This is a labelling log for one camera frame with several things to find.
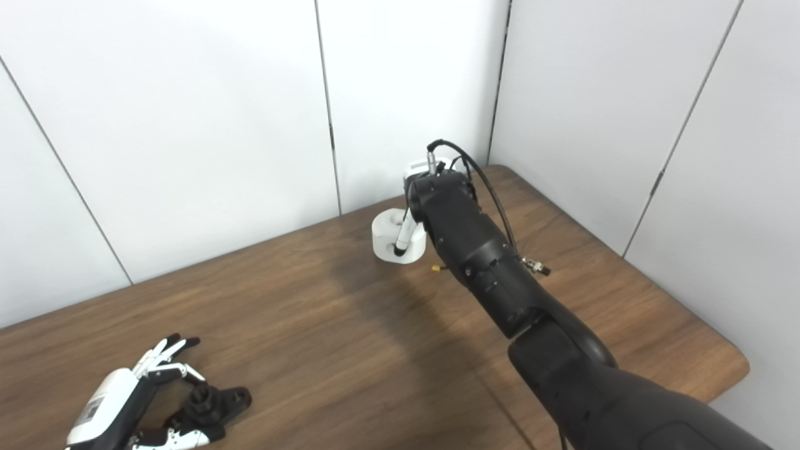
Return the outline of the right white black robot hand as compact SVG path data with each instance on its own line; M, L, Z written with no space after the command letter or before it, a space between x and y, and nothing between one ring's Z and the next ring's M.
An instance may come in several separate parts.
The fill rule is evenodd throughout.
M406 168L403 174L404 190L407 191L411 185L411 181L417 178L436 176L441 174L452 163L452 159L444 157L444 159L437 160L436 157L432 160L432 165L428 160L420 160L412 162ZM397 239L392 245L392 252L395 256L400 258L403 263L411 263L420 259L426 250L426 232L424 227L420 225L411 214L411 208L406 208L402 215L400 222L400 229L397 234Z

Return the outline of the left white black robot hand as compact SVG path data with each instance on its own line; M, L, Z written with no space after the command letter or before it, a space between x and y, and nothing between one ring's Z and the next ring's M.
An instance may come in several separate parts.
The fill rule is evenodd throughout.
M161 386L178 379L194 387L208 386L191 365L174 362L199 343L198 337L174 333L148 349L134 367L111 371L72 425L66 448L193 449L225 438L222 424L192 425L186 413L178 413L161 428L138 428Z

